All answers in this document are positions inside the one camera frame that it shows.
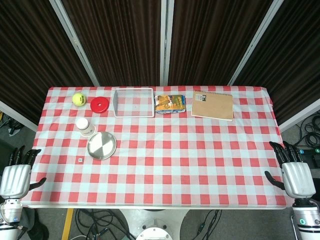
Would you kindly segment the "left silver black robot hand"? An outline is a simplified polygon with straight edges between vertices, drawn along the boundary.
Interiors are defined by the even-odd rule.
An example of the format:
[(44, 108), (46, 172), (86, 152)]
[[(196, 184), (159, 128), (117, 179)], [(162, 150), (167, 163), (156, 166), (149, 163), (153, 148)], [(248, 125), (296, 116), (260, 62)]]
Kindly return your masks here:
[(41, 187), (47, 180), (31, 183), (31, 173), (40, 149), (30, 149), (24, 153), (25, 146), (16, 147), (9, 155), (0, 183), (0, 196), (4, 200), (22, 199), (29, 191)]

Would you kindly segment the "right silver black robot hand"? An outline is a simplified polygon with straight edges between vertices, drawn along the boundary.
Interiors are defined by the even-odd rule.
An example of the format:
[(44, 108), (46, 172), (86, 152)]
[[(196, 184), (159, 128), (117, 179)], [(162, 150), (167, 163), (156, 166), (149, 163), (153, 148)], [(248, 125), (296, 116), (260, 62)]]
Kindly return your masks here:
[(310, 167), (303, 161), (301, 151), (286, 141), (283, 145), (273, 141), (269, 144), (276, 155), (283, 181), (276, 180), (269, 171), (265, 171), (267, 180), (293, 199), (307, 199), (316, 194)]

